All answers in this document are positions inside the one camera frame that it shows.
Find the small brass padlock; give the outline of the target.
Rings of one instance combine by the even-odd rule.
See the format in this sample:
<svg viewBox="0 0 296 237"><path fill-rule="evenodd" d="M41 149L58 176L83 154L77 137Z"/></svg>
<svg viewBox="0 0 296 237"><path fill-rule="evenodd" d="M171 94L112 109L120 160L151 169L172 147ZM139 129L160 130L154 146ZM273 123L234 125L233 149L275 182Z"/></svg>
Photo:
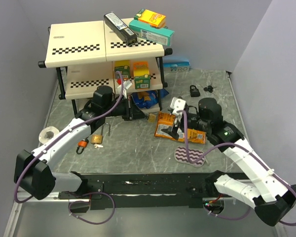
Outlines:
<svg viewBox="0 0 296 237"><path fill-rule="evenodd" d="M150 122L150 123L153 123L156 121L156 115L155 114L148 114L148 118L147 118L147 121Z"/></svg>

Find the black Kaijing padlock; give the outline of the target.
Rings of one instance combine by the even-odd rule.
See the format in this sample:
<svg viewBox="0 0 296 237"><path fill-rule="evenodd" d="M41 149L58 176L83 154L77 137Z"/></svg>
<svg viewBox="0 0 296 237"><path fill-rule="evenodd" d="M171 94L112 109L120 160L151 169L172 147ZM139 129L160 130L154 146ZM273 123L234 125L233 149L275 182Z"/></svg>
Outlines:
<svg viewBox="0 0 296 237"><path fill-rule="evenodd" d="M195 85L191 85L189 87L189 93L191 97L199 97L200 96L200 91Z"/></svg>

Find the large brass long-shackle padlock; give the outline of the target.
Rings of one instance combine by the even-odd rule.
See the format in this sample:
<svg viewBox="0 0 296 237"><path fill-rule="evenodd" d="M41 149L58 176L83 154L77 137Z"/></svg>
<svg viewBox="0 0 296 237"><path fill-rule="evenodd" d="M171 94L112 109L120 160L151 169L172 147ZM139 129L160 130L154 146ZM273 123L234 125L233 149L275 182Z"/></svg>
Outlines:
<svg viewBox="0 0 296 237"><path fill-rule="evenodd" d="M109 123L105 123L101 126L100 134L93 134L91 136L91 144L93 145L101 145L103 142L103 134L104 134L104 128L108 127L108 136L111 135L111 125Z"/></svg>

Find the orange black padlock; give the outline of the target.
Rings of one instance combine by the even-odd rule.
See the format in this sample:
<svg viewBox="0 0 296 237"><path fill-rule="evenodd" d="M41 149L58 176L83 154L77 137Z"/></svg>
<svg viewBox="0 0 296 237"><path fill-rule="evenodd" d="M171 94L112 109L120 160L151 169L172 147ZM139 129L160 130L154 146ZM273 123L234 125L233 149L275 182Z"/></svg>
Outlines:
<svg viewBox="0 0 296 237"><path fill-rule="evenodd" d="M82 154L84 152L85 148L87 147L88 143L89 143L88 138L84 138L81 141L79 141L77 144L76 151L75 151L76 154L77 155Z"/></svg>

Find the black key bunch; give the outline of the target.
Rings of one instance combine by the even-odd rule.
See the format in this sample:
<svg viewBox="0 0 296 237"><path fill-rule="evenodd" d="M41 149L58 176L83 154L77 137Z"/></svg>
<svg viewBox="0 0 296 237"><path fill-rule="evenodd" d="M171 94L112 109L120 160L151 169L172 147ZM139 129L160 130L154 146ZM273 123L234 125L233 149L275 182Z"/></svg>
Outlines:
<svg viewBox="0 0 296 237"><path fill-rule="evenodd" d="M216 88L217 88L216 86L208 85L208 86L203 87L203 91L204 91L204 92L211 93L211 94L213 94L213 95L216 95L216 94L214 93L214 89L216 89Z"/></svg>

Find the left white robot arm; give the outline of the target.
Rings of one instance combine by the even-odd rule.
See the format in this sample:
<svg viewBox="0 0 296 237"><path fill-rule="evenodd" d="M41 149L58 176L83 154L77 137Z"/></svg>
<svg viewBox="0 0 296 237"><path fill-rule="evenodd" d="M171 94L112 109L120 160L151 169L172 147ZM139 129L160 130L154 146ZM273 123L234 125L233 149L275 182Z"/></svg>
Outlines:
<svg viewBox="0 0 296 237"><path fill-rule="evenodd" d="M53 173L51 168L84 138L88 138L106 122L106 117L122 117L125 121L146 119L132 98L123 94L113 98L109 86L99 86L74 119L54 138L31 152L22 150L17 158L14 183L38 200L52 192L70 192L83 198L88 191L88 179L74 171Z"/></svg>

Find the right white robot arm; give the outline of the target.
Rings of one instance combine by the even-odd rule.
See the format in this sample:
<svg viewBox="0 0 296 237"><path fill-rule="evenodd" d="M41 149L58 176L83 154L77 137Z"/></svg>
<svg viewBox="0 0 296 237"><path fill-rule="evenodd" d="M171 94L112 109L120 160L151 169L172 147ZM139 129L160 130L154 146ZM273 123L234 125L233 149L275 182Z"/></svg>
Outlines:
<svg viewBox="0 0 296 237"><path fill-rule="evenodd" d="M216 99L200 99L196 113L191 114L183 98L173 97L169 111L175 118L172 126L164 130L165 133L178 140L179 129L185 136L189 128L204 132L212 144L210 150L219 149L251 181L251 185L247 185L226 173L215 171L208 177L205 186L208 195L228 195L243 202L269 226L277 223L296 226L296 185L281 179L257 155L240 130L223 119L222 108Z"/></svg>

